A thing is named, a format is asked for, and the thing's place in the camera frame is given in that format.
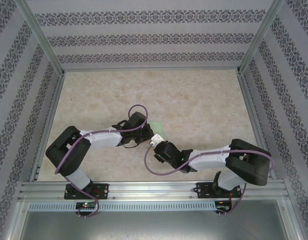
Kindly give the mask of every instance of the perforated metal strip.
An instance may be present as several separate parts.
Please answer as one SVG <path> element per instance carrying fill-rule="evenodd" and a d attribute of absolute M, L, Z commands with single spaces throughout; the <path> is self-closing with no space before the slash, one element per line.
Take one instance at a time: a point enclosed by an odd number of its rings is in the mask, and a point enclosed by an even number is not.
<path fill-rule="evenodd" d="M 76 202 L 32 202 L 29 212 L 71 212 Z M 101 212 L 163 212 L 163 211 L 213 211 L 214 201 L 162 201 L 162 202 L 100 202 Z"/>

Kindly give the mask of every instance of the black bracket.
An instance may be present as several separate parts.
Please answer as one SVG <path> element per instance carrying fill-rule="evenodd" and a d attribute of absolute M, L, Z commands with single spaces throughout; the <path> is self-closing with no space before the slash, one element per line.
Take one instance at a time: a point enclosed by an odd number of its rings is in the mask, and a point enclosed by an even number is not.
<path fill-rule="evenodd" d="M 240 186 L 235 187 L 231 191 L 221 189 L 220 187 L 218 191 L 214 191 L 212 182 L 199 182 L 193 190 L 197 193 L 199 199 L 226 199 L 230 197 L 230 193 L 232 198 L 240 198 L 241 196 Z"/>
<path fill-rule="evenodd" d="M 93 183 L 92 189 L 89 190 L 90 195 L 92 195 L 96 199 L 107 199 L 108 197 L 108 189 L 109 184 L 106 183 Z M 66 200 L 82 200 L 82 199 L 90 199 L 86 195 L 77 191 L 71 184 L 66 185 L 64 199 Z"/>

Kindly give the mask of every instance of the white plastic connector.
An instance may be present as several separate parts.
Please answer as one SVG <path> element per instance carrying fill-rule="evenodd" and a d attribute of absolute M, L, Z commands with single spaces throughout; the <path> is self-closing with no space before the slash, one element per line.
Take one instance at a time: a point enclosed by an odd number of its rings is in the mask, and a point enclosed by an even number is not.
<path fill-rule="evenodd" d="M 165 141 L 165 140 L 159 134 L 155 134 L 151 138 L 151 142 L 149 144 L 151 144 L 152 147 L 155 148 L 158 144 L 160 144 L 163 141 Z"/>

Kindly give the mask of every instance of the gray metal surface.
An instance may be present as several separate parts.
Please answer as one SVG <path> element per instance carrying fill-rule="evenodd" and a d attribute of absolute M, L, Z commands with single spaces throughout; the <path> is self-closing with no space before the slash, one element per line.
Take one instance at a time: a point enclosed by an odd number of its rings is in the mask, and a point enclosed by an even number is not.
<path fill-rule="evenodd" d="M 29 212 L 74 212 L 77 202 L 32 202 L 29 205 Z M 214 201 L 107 201 L 101 202 L 100 212 L 165 212 L 165 211 L 215 211 Z M 91 210 L 81 209 L 81 212 L 90 212 Z"/>
<path fill-rule="evenodd" d="M 290 200 L 277 200 L 277 204 L 288 238 L 290 240 L 304 240 L 305 238 L 300 229 L 292 202 Z"/>
<path fill-rule="evenodd" d="M 210 211 L 29 212 L 22 240 L 285 240 L 277 202 L 244 201 L 227 217 Z"/>
<path fill-rule="evenodd" d="M 11 216 L 11 221 L 4 236 L 5 240 L 19 240 L 23 227 L 26 221 L 26 216 L 28 213 L 29 203 L 27 202 L 17 202 L 14 208 L 13 214 Z"/>

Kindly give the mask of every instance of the enclosure wall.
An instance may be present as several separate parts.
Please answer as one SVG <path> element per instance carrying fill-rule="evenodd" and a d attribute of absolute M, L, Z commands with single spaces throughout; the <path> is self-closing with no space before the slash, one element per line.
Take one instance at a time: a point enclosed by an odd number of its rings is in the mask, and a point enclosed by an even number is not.
<path fill-rule="evenodd" d="M 272 0 L 30 0 L 63 68 L 238 67 Z"/>
<path fill-rule="evenodd" d="M 28 181 L 57 81 L 14 1 L 0 0 L 0 237 Z"/>
<path fill-rule="evenodd" d="M 284 2 L 244 74 L 308 237 L 308 0 Z"/>

